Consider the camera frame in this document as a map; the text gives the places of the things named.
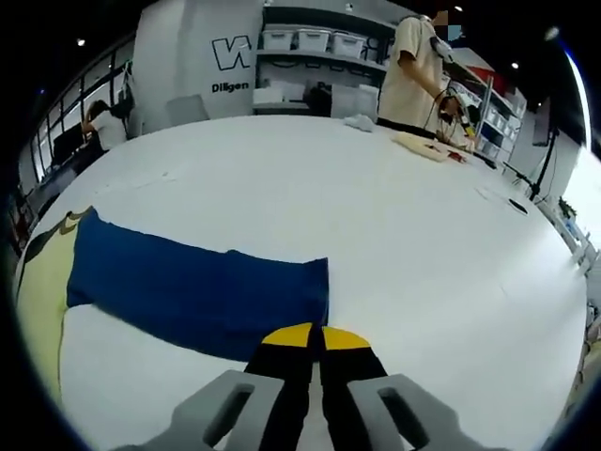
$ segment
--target white tabletop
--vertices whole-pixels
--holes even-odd
[[[237,117],[115,148],[36,233],[94,205],[106,221],[208,249],[327,257],[332,326],[368,339],[389,374],[450,405],[474,440],[530,451],[572,385],[586,287],[551,224],[520,194],[530,214],[513,210],[510,190],[478,161],[434,163],[382,129]],[[243,369],[92,306],[66,317],[65,408],[102,450],[160,433],[180,401],[230,367]]]

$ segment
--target blue towel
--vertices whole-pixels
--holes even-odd
[[[174,345],[248,361],[282,327],[328,320],[328,260],[208,251],[103,222],[78,226],[68,307],[93,303]]]

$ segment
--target chair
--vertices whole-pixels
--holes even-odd
[[[199,94],[172,99],[166,107],[169,120],[174,127],[208,120],[205,104]]]

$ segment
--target person's hand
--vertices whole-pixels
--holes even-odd
[[[457,97],[452,96],[450,98],[447,98],[447,102],[444,105],[445,113],[447,113],[448,115],[450,115],[452,117],[458,117],[460,110],[461,110],[461,103],[459,103],[459,100],[457,99]]]

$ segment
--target cable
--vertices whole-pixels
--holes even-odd
[[[548,193],[541,200],[539,200],[538,202],[534,203],[534,205],[538,205],[540,203],[545,202],[548,199],[548,197],[551,195],[551,189],[553,188],[553,180],[555,179],[555,168],[557,167],[557,149],[553,149],[553,150],[554,150],[554,155],[553,155],[553,174],[551,175],[551,182],[548,185]]]
[[[437,105],[437,100],[438,100],[438,99],[440,98],[440,96],[441,96],[442,94],[444,94],[445,92],[447,92],[447,89],[446,89],[446,88],[442,89],[442,90],[441,90],[441,92],[438,94],[438,96],[436,96],[436,97],[434,98],[434,100],[432,101],[432,108],[430,108],[430,114],[428,115],[428,119],[426,119],[426,120],[425,120],[425,124],[424,124],[424,126],[422,127],[424,130],[425,130],[425,128],[427,127],[427,125],[428,125],[428,122],[430,121],[430,117],[432,117],[432,112],[434,111],[434,107]]]

